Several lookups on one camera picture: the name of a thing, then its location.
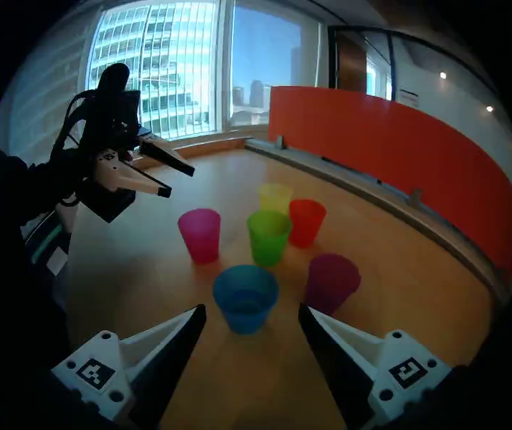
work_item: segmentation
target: blue cup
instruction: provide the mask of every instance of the blue cup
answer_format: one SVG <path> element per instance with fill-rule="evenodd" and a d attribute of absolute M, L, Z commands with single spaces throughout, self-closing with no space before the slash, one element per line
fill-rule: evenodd
<path fill-rule="evenodd" d="M 213 295 L 230 329 L 240 335 L 251 335 L 264 325 L 278 301 L 279 287 L 272 273 L 243 265 L 220 273 Z"/>

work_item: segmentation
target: glass building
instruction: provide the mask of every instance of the glass building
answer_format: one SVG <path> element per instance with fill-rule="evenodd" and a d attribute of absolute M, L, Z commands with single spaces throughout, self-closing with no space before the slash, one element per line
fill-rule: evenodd
<path fill-rule="evenodd" d="M 92 44 L 87 89 L 114 63 L 140 90 L 138 118 L 162 138 L 214 131 L 213 2 L 131 3 L 106 11 Z"/>

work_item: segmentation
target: plastic cup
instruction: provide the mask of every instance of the plastic cup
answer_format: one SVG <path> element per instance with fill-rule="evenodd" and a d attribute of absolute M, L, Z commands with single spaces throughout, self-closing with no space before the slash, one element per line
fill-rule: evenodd
<path fill-rule="evenodd" d="M 289 204 L 289 218 L 294 228 L 289 243 L 298 248 L 310 247 L 319 233 L 327 211 L 314 200 L 293 200 Z"/>
<path fill-rule="evenodd" d="M 243 265 L 220 273 L 213 295 L 230 329 L 240 335 L 251 335 L 264 325 L 278 301 L 279 288 L 272 273 Z"/>
<path fill-rule="evenodd" d="M 355 264 L 338 254 L 322 254 L 309 263 L 305 304 L 331 315 L 356 292 L 361 275 Z"/>
<path fill-rule="evenodd" d="M 287 214 L 289 201 L 294 190 L 278 183 L 265 183 L 258 189 L 260 209 Z"/>
<path fill-rule="evenodd" d="M 248 218 L 251 256 L 260 266 L 279 263 L 291 232 L 287 215 L 272 211 L 257 211 Z"/>
<path fill-rule="evenodd" d="M 212 209 L 194 209 L 178 220 L 178 228 L 192 260 L 207 264 L 218 259 L 220 214 Z"/>

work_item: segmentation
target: purple cup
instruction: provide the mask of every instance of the purple cup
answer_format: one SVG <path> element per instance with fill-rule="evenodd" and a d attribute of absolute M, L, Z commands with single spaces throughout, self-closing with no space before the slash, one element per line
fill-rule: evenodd
<path fill-rule="evenodd" d="M 207 264 L 218 259 L 220 214 L 212 209 L 194 209 L 178 220 L 178 228 L 192 260 Z"/>
<path fill-rule="evenodd" d="M 357 266 L 338 254 L 322 254 L 309 263 L 305 304 L 331 315 L 361 283 Z"/>

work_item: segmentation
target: orange wall panel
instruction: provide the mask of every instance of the orange wall panel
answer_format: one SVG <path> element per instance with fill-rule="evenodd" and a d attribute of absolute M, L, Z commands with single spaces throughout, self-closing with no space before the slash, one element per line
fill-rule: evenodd
<path fill-rule="evenodd" d="M 458 227 L 512 276 L 512 185 L 449 125 L 359 92 L 273 87 L 269 138 L 327 157 L 410 194 Z"/>

